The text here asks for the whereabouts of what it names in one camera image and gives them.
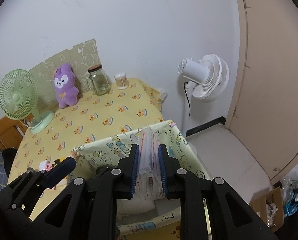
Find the cardboard box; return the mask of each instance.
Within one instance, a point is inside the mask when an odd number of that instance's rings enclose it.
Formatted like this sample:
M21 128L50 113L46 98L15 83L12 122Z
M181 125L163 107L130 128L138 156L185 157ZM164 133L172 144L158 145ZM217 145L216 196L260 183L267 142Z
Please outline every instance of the cardboard box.
M267 216L266 216L266 201L268 203L275 203L278 208L277 213L274 217L273 223L274 227L271 228L271 231L275 232L284 224L284 206L283 200L281 198L281 190L280 187L275 188L271 192L261 196L253 200L250 203L251 208L256 212L256 214L267 224Z

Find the stuffed animal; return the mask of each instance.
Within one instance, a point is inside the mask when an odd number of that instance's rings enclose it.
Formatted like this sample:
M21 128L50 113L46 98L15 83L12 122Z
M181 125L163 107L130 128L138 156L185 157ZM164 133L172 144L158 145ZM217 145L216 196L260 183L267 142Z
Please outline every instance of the stuffed animal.
M79 90L74 84L75 74L69 63L58 67L54 75L54 88L59 102L59 107L73 106L78 102Z

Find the tiled floor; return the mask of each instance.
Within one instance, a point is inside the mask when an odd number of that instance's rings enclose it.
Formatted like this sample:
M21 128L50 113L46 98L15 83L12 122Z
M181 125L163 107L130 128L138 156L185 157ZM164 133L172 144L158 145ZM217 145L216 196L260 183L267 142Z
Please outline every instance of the tiled floor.
M187 139L211 176L225 179L248 204L272 189L259 163L223 125L214 125Z

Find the door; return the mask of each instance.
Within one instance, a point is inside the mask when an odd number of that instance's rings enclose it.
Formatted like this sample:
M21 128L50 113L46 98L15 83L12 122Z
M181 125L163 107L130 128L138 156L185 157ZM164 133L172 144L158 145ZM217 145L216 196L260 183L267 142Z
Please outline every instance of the door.
M298 153L298 9L245 0L247 55L229 129L272 179Z

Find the standing fan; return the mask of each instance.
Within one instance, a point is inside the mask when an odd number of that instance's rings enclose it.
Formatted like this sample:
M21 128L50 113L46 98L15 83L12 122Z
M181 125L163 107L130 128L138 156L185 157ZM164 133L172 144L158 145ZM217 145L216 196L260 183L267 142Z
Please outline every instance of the standing fan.
M42 131L54 117L52 111L40 114L37 101L36 82L30 72L15 69L4 76L0 85L0 107L7 117L14 120L24 119L32 113L34 119L29 126L32 133Z
M214 101L228 84L229 69L222 58L208 54L198 63L184 58L178 66L178 73L190 79L186 86L184 84L188 104L185 102L181 133L186 136L192 96L203 102Z

